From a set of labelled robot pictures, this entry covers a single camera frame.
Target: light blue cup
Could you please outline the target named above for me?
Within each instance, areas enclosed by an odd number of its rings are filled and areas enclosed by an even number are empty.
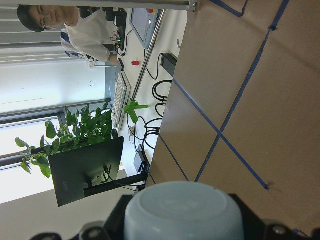
[[[236,202],[211,186],[187,181],[139,192],[125,211],[125,240],[244,240]]]

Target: keyboard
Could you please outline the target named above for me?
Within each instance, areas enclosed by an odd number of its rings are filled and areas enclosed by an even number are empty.
[[[124,71],[118,73],[117,81],[115,82],[114,101],[112,103],[111,120],[113,128],[121,130],[124,118],[124,107],[128,103],[130,84]]]

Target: red object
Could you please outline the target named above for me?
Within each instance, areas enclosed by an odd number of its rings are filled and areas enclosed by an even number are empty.
[[[134,65],[134,66],[139,66],[140,65],[140,61],[132,61],[131,64]]]

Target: black monitor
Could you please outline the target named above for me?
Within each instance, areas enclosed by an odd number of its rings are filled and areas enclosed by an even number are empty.
[[[123,147],[124,138],[119,137],[51,155],[49,163],[58,206],[85,198],[84,189],[90,187],[91,180],[100,176],[101,182],[105,182],[101,172],[106,167],[110,179],[116,180]]]

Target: green plastic toy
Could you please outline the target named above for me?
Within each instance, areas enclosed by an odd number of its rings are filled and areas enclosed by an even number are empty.
[[[137,117],[135,109],[147,109],[148,107],[148,105],[139,105],[139,103],[136,100],[130,99],[129,104],[124,107],[124,112],[126,114],[129,114],[132,122],[136,124],[139,119]]]

